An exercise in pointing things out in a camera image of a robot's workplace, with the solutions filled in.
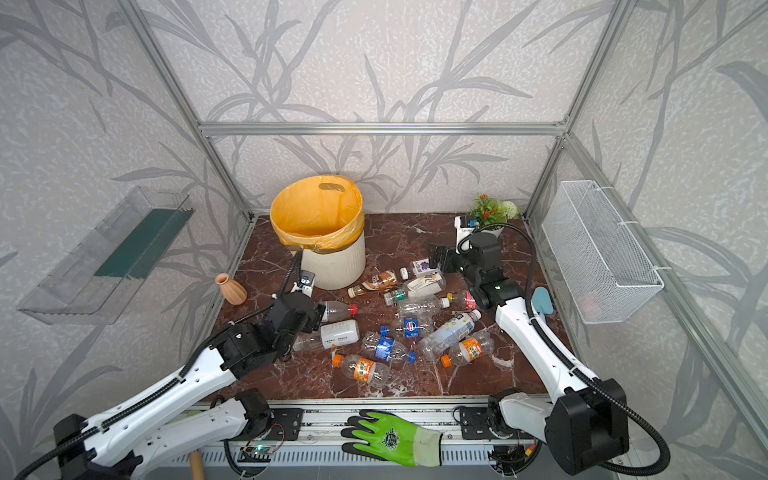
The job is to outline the small purple label bottle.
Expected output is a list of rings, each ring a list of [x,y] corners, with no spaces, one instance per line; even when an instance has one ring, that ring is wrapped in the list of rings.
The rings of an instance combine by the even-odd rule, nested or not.
[[[433,271],[428,258],[411,261],[399,270],[400,277],[404,281],[428,275]]]

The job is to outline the white bottle green cap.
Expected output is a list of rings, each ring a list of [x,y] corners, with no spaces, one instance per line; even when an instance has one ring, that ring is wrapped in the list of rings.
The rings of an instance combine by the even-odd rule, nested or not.
[[[440,272],[433,272],[386,292],[384,301],[387,306],[393,306],[402,300],[437,295],[445,288],[445,285],[445,277]]]

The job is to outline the clear bottle red white label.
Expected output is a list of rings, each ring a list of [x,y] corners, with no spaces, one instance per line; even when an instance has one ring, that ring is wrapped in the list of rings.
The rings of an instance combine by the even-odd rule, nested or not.
[[[333,323],[353,319],[358,313],[358,307],[355,304],[346,304],[336,300],[324,301],[321,303],[324,307],[322,323]]]

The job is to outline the tall clear white label bottle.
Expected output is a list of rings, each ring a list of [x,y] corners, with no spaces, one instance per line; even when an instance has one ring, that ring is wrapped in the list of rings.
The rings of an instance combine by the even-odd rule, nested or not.
[[[477,309],[453,316],[418,342],[419,357],[428,362],[436,362],[446,349],[468,337],[481,317],[482,313]]]

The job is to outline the orange label bottle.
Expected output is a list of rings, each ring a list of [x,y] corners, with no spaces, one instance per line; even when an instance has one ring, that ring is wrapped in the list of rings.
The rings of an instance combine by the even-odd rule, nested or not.
[[[475,360],[494,353],[495,342],[491,334],[482,331],[459,341],[451,346],[440,358],[445,368],[468,365]]]

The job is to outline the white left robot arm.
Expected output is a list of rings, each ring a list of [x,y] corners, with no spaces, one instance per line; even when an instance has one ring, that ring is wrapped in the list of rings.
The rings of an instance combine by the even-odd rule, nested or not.
[[[278,295],[198,346],[177,371],[129,400],[89,418],[71,415],[54,428],[64,479],[139,479],[169,459],[220,440],[253,439],[274,415],[255,389],[201,414],[188,407],[255,370],[287,359],[297,336],[316,331],[326,308],[296,291]]]

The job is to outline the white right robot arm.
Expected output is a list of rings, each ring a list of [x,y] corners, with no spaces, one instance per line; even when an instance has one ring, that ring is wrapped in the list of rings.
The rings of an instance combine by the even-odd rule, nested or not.
[[[504,427],[543,441],[570,475],[628,451],[626,413],[577,377],[581,362],[548,328],[519,284],[505,275],[497,237],[476,233],[463,246],[432,245],[428,258],[441,272],[462,276],[478,308],[515,342],[549,395],[509,393],[492,401]]]

